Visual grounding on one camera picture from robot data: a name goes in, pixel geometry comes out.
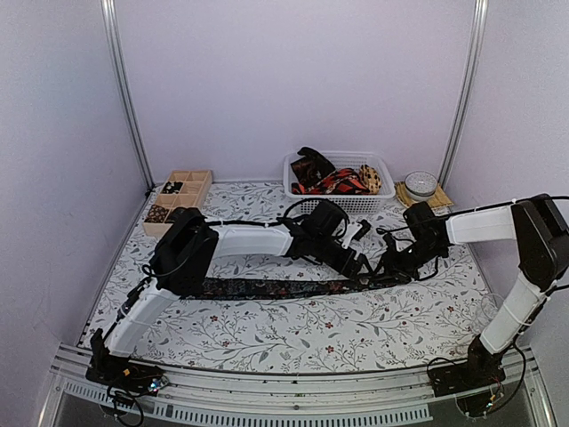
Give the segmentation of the white plastic basket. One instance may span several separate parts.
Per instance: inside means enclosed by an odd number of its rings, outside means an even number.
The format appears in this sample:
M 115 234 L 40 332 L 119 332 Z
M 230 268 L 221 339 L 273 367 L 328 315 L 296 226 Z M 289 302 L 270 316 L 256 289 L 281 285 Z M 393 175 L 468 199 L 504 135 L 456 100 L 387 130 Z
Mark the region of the white plastic basket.
M 301 158 L 296 152 L 287 154 L 283 164 L 283 186 L 285 195 L 293 202 L 305 200 L 310 197 L 318 199 L 328 199 L 339 205 L 348 214 L 375 214 L 395 195 L 395 183 L 391 177 L 389 169 L 382 159 L 370 152 L 353 151 L 322 151 L 336 169 L 351 168 L 356 172 L 361 165 L 369 165 L 379 175 L 381 187 L 377 195 L 299 195 L 293 194 L 292 186 L 296 183 L 297 177 L 293 173 L 291 163 Z

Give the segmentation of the dark floral tie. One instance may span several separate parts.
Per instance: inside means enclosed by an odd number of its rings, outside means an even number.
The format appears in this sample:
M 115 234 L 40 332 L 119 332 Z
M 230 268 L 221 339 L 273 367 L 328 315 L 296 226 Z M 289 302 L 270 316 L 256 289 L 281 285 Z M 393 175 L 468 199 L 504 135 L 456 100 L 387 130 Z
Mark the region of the dark floral tie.
M 293 281 L 245 278 L 206 278 L 188 299 L 215 301 L 288 300 L 319 295 L 352 294 L 396 286 L 394 281 Z

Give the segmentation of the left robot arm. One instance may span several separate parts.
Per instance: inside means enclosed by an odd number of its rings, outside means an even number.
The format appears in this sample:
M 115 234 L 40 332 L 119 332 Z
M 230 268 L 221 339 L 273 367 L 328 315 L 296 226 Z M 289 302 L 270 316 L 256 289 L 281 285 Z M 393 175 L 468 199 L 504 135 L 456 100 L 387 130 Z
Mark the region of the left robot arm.
M 114 386 L 132 379 L 129 357 L 143 334 L 174 302 L 184 299 L 287 299 L 330 292 L 330 286 L 288 279 L 223 279 L 207 277 L 213 261 L 237 255 L 270 255 L 325 265 L 345 282 L 357 278 L 365 257 L 351 248 L 371 228 L 352 222 L 334 202 L 320 199 L 310 212 L 292 217 L 284 212 L 272 222 L 207 221 L 196 208 L 183 208 L 156 244 L 145 274 L 120 306 L 107 329 L 90 340 L 99 373 Z

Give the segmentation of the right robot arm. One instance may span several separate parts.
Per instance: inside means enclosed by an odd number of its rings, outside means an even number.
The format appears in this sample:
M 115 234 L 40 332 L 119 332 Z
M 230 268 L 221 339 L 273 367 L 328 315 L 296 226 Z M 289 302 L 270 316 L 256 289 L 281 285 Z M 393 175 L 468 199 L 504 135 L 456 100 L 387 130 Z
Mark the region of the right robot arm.
M 426 202 L 403 213 L 413 242 L 397 248 L 394 233 L 383 231 L 386 250 L 379 262 L 385 278 L 405 283 L 419 269 L 443 257 L 452 246 L 472 249 L 485 280 L 497 278 L 494 290 L 503 302 L 477 340 L 483 352 L 498 355 L 510 347 L 535 318 L 568 270 L 566 196 L 538 194 L 459 212 L 435 214 Z

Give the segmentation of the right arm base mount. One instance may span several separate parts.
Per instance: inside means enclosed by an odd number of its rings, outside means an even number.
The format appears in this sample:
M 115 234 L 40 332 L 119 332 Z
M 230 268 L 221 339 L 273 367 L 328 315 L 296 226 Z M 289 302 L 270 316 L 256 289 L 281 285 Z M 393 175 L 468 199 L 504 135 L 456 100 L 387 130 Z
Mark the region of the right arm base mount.
M 491 353 L 480 340 L 480 336 L 468 347 L 464 362 L 447 360 L 445 365 L 433 367 L 433 359 L 427 367 L 427 376 L 436 397 L 447 396 L 464 391 L 472 391 L 491 384 L 501 383 L 506 375 L 501 367 L 506 351 Z

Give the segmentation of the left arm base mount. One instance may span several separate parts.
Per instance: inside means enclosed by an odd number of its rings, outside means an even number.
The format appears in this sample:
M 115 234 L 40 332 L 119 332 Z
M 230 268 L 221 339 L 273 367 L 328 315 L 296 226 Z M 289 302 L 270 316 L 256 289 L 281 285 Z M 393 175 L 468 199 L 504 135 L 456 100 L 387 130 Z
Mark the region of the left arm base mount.
M 97 329 L 90 340 L 92 357 L 85 378 L 93 383 L 129 391 L 137 396 L 157 395 L 170 384 L 164 370 L 113 356 L 105 346 L 103 330 Z

